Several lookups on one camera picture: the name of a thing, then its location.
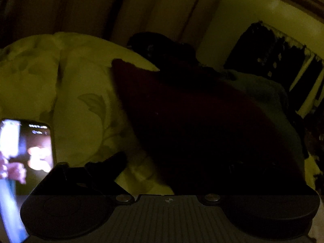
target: pillow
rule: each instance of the pillow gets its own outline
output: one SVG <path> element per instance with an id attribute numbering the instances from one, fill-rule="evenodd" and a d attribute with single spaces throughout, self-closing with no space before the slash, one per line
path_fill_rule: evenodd
<path id="1" fill-rule="evenodd" d="M 35 35 L 0 52 L 0 116 L 40 120 L 56 98 L 60 50 L 51 35 Z"/>
<path id="2" fill-rule="evenodd" d="M 53 36 L 62 49 L 62 69 L 64 69 L 66 54 L 70 51 L 74 51 L 78 52 L 80 56 L 92 61 L 93 63 L 107 67 L 111 67 L 113 59 L 119 58 L 140 66 L 143 69 L 158 70 L 152 63 L 137 53 L 107 40 L 90 35 L 64 32 L 55 33 Z"/>
<path id="3" fill-rule="evenodd" d="M 231 86 L 216 80 L 207 90 L 177 88 L 122 60 L 112 72 L 138 139 L 175 193 L 210 191 L 217 165 L 231 160 L 275 162 L 304 180 L 273 123 Z"/>
<path id="4" fill-rule="evenodd" d="M 53 115 L 57 161 L 84 166 L 89 161 L 104 161 L 124 151 L 128 165 L 116 179 L 122 188 L 134 196 L 173 194 L 158 178 L 151 158 L 141 148 L 120 108 L 109 63 L 114 49 L 120 47 L 107 43 L 101 49 L 99 60 L 101 57 L 107 65 L 98 63 L 96 50 L 92 47 L 62 50 L 60 66 L 64 75 Z M 135 60 L 140 60 L 140 56 L 124 50 L 130 52 L 130 55 L 125 54 L 126 59 L 131 60 L 134 56 Z"/>

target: round knob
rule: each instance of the round knob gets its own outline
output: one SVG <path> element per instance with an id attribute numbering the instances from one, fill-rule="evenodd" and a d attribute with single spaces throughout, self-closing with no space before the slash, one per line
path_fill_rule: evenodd
<path id="1" fill-rule="evenodd" d="M 118 195 L 116 196 L 116 200 L 119 202 L 128 202 L 132 199 L 131 195 Z"/>
<path id="2" fill-rule="evenodd" d="M 216 194 L 208 194 L 205 196 L 205 199 L 210 201 L 210 202 L 217 202 L 221 199 L 219 195 Z"/>

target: device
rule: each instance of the device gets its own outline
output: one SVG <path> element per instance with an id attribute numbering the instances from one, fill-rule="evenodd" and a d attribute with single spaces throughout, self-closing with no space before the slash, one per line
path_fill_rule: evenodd
<path id="1" fill-rule="evenodd" d="M 222 180 L 227 193 L 135 198 L 114 182 L 126 164 L 123 152 L 84 167 L 57 164 L 22 205 L 25 243 L 312 242 L 320 198 L 307 185 L 269 183 L 268 170 L 256 194 L 239 163 Z"/>
<path id="2" fill-rule="evenodd" d="M 47 124 L 3 119 L 0 122 L 0 242 L 22 243 L 28 233 L 20 208 L 56 161 Z"/>

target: blanket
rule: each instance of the blanket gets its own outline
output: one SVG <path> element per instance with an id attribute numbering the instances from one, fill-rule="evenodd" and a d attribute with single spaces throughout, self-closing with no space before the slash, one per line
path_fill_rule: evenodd
<path id="1" fill-rule="evenodd" d="M 244 74 L 235 70 L 223 71 L 223 73 L 228 72 L 235 77 L 235 80 L 225 79 L 224 81 L 248 95 L 268 116 L 290 152 L 293 153 L 300 169 L 305 170 L 306 183 L 315 190 L 314 175 L 321 174 L 321 171 L 315 162 L 315 157 L 311 154 L 304 160 L 302 140 L 286 117 L 288 96 L 283 86 L 261 76 Z"/>
<path id="2" fill-rule="evenodd" d="M 254 165 L 255 190 L 257 169 L 272 163 L 304 178 L 271 120 L 228 84 L 215 78 L 205 87 L 193 80 L 189 87 L 174 85 L 160 72 L 120 60 L 112 62 L 112 72 L 136 136 L 177 194 L 207 194 L 226 176 L 221 164 L 234 161 Z"/>
<path id="3" fill-rule="evenodd" d="M 0 50 L 0 117 L 50 124 L 57 161 L 71 166 L 124 150 L 129 164 L 116 179 L 121 187 L 133 195 L 173 194 L 121 109 L 111 78 L 113 59 L 158 71 L 136 53 L 88 35 L 56 33 L 16 41 Z M 310 177 L 317 169 L 308 165 Z"/>

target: smartphone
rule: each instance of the smartphone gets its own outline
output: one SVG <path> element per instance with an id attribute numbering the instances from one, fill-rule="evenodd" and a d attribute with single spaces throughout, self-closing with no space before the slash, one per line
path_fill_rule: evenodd
<path id="1" fill-rule="evenodd" d="M 22 243 L 28 234 L 20 208 L 56 164 L 47 124 L 3 119 L 0 122 L 0 242 Z"/>

